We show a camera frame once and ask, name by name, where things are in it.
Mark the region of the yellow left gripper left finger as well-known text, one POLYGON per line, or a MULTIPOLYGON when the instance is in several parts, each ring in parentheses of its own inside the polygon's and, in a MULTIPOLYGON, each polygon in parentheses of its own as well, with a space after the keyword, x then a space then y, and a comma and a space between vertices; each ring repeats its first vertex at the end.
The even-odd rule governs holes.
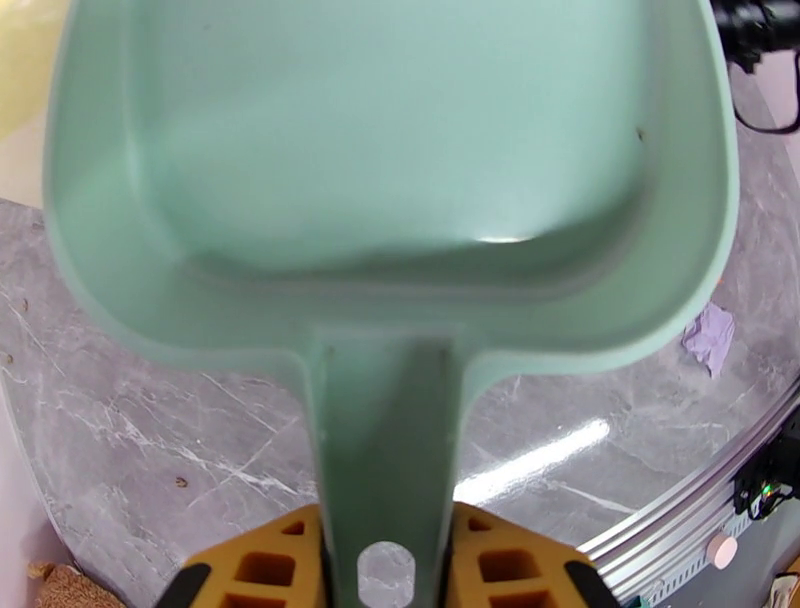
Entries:
POLYGON ((156 605, 323 607, 319 507, 301 507, 193 555, 156 605))

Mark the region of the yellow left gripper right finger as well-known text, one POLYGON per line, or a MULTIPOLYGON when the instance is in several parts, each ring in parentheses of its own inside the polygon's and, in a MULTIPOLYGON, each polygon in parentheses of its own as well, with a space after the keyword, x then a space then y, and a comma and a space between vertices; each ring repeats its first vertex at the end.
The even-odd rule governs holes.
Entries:
POLYGON ((593 562, 570 545, 454 504, 448 607, 617 607, 593 562))

